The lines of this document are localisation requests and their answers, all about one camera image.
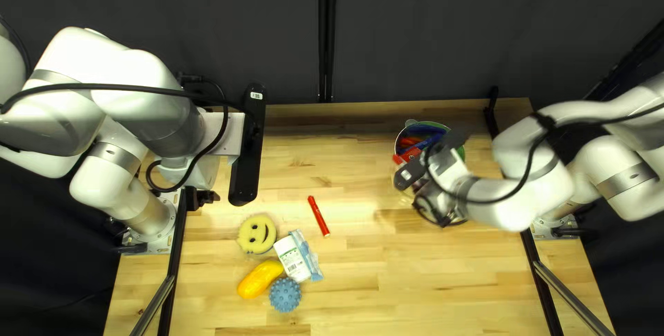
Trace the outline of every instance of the black cable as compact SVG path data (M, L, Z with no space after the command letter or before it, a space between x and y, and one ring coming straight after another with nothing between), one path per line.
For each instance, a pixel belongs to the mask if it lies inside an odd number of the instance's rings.
M41 94L44 92L52 92L52 91L61 91L61 90L110 90L110 91L132 91L132 92L146 92L146 93L151 93L151 94L161 94L161 95L170 95L170 96L177 96L177 97L186 97L188 99L193 99L193 100L203 100L205 102L211 102L211 103L216 103L219 105L223 105L224 107L224 119L221 124L221 128L219 129L219 132L217 133L216 137L210 142L209 145L207 145L205 148L203 148L200 152L198 152L194 158L191 160L191 163L189 167L187 168L187 171L185 172L185 175L180 181L172 186L172 187L167 187L167 188L162 188L157 186L152 178L151 178L151 172L152 169L154 169L155 166L159 165L162 163L161 160L154 161L145 170L145 180L147 181L147 184L154 188L155 190L158 190L159 192L167 193L167 192L173 192L174 190L177 190L178 188L182 187L184 183L187 181L189 178L189 175L194 170L195 164L203 157L206 153L210 152L211 149L213 149L219 142L221 141L221 138L224 136L224 133L226 132L226 128L228 126L228 107L232 107L237 109L238 111L242 111L246 115L248 115L250 118L252 118L254 125L257 125L256 120L253 119L253 114L249 111L243 110L241 107L238 105L235 105L234 103L228 102L225 99L222 98L217 98L217 97L210 97L210 96L204 96L204 95L199 95L199 94L191 94L189 92L185 92L182 90L171 90L167 88L158 88L158 87L146 87L146 86L130 86L130 85L121 85L121 84L79 84L79 83L71 83L71 84L52 84L48 86L39 86L39 87L34 87L30 88L28 90L23 90L20 92L17 92L16 94L12 95L7 101L4 103L4 105L0 108L0 113L4 114L7 111L9 111L12 106L20 101L21 99L26 98L29 95L34 95L34 94ZM219 93L220 95L223 94L223 91L221 91L221 87L219 87Z
M183 90L171 90L170 88L160 88L160 87L147 87L147 86L132 86L128 84L96 84L96 83L63 83L63 84L51 84L48 86L39 86L29 88L27 90L22 90L12 95L4 103L2 108L0 108L0 113L5 114L11 109L11 107L21 99L26 98L29 95L42 94L44 92L51 91L62 91L62 90L101 90L101 91L132 91L132 92L146 92L149 94L159 94L159 95L169 95L176 97L186 97L187 99L192 100L201 100L211 104L217 105L226 105L230 108L241 111L249 118L254 121L254 124L257 125L256 120L254 119L253 113L250 111L245 111L241 106L229 102L225 99L220 99L217 97L206 96L193 94L191 92L186 92Z
M221 89L221 86L219 86L216 82L209 80L205 77L201 77L202 82L207 82L213 86L216 86L219 95L221 96L222 99L225 99L224 96L224 91ZM214 139L210 142L209 145L207 145L205 148L203 148L200 152L198 152L193 159L191 159L191 163L187 167L187 171L185 171L185 175L178 181L178 183L175 183L175 185L167 187L167 188L161 188L157 186L154 181L152 180L152 169L155 168L155 166L160 165L162 163L161 160L154 161L150 165L147 165L147 168L145 169L145 181L147 184L154 190L158 190L159 192L173 192L174 190L179 189L182 187L185 182L187 182L187 179L189 178L189 175L194 171L194 167L196 166L196 163L199 162L199 159L203 157L205 154L210 152L213 148L216 147L217 144L221 141L221 138L224 136L226 133L226 128L228 126L228 106L224 105L224 120L221 122L221 129L219 129L219 132L217 135L214 137Z
M11 37L14 38L15 45L19 49L19 52L21 52L21 58L23 59L23 64L25 65L25 77L29 78L30 74L32 74L32 63L30 61L30 54L28 53L27 48L25 48L25 44L23 44L23 41L21 40L21 37L16 32L16 30L14 30L14 28L9 25L7 20L5 20L2 15L0 15L0 24L2 24L2 26L7 29Z
M224 94L224 90L221 88L221 86L219 86L218 83L216 83L215 81L213 81L209 78L205 78L205 77L201 77L201 82L205 82L207 84L211 84L211 85L215 86L216 89L219 91L219 95L221 95L221 98L226 100L226 94Z
M635 114L627 115L627 116L620 117L620 118L612 118L612 119L609 119L609 120L600 120L600 121L594 121L594 122L567 123L567 124L564 124L564 125L555 126L555 129L558 130L558 129L563 129L563 128L571 128L571 127L575 127L575 126L578 127L578 126L602 126L602 125L610 125L610 124L612 124L612 123L619 123L619 122L628 121L628 120L633 120L633 119L635 119L635 118L643 117L644 115L650 114L650 113L652 113L652 112L654 112L654 111L658 111L658 110L663 109L663 108L664 108L664 103L662 103L662 104L658 104L658 105L656 105L656 106L654 106L654 107L652 107L652 108L649 108L649 109L647 109L647 110L640 111L639 113L635 113ZM528 176L529 176L530 173L531 173L531 167L533 166L533 157L534 157L534 155L535 155L535 151L537 150L537 147L538 147L540 144L542 144L542 143L544 142L544 140L546 139L546 137L549 136L549 135L551 135L552 132L553 132L552 129L547 130L542 136L538 137L538 138L533 142L533 145L531 146L530 150L528 151L528 160L527 160L527 162L526 162L526 170L523 172L523 176L522 176L521 179L519 180L519 183L517 184L517 186L516 186L514 189L512 189L511 191L509 191L507 194L505 194L505 195L503 195L503 196L500 196L500 197L498 197L498 198L491 199L491 200L471 200L471 199L469 199L469 198L466 198L466 197L463 197L463 196L456 195L456 194L453 193L452 191L450 191L450 190L446 190L443 186L441 186L441 184L437 181L437 179L436 179L436 178L433 176L433 174L431 173L430 164L429 164L429 157L431 156L431 153L433 152L435 146L436 146L439 142L438 142L438 143L435 143L434 145L432 145L431 147L429 147L429 148L424 152L424 168L425 168L425 170L426 170L426 174L427 174L427 176L429 177L429 179L432 180L433 184L435 184L436 187L437 187L441 192L443 192L443 193L446 194L447 196L450 196L450 197L454 198L455 200L459 200L459 201L462 201L462 202L464 202L464 203L484 204L484 205L486 205L486 204L494 204L494 203L498 203L498 202L500 202L500 201L507 200L508 198L510 198L510 197L512 197L512 196L514 196L514 195L516 195L516 194L521 190L521 188L523 188L523 186L524 186L524 185L526 184L526 182L528 181Z

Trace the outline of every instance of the black vertical post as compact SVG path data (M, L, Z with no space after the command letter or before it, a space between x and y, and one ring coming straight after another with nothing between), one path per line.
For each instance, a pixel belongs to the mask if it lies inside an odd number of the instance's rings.
M334 46L336 0L318 0L318 102L332 102L334 95Z
M162 314L159 316L158 336L168 336L170 332L170 318L173 316L173 302L175 300L175 286L177 284L177 273L180 269L180 257L182 256L182 243L185 237L185 224L187 223L187 210L193 206L187 205L187 200L191 199L191 194L196 194L194 187L185 187L180 192L180 203L175 215L175 231L173 232L173 246L170 247L170 259L168 262L167 278L173 278L173 286L168 296L162 303Z

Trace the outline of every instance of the red marker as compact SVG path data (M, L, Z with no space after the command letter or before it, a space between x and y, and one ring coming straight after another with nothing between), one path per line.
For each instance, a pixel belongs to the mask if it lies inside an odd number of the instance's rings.
M328 230L328 226L327 224L325 224L323 215L321 214L318 205L316 205L316 200L313 199L313 196L309 196L307 200L309 201L309 205L311 205L311 211L313 211L313 216L316 217L316 222L318 222L318 226L321 228L323 236L327 238L328 236L330 236L330 230Z

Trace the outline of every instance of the white sticker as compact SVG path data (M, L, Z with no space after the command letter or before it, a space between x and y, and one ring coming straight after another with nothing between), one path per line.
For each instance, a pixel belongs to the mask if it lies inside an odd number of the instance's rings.
M404 178L405 181L408 181L413 177L408 170L402 170L401 176Z

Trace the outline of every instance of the blue spiky ball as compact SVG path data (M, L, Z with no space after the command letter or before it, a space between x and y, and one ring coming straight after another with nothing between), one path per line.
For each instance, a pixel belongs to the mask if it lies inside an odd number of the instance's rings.
M270 288L270 305L280 313L290 313L299 305L302 291L291 278L277 279Z

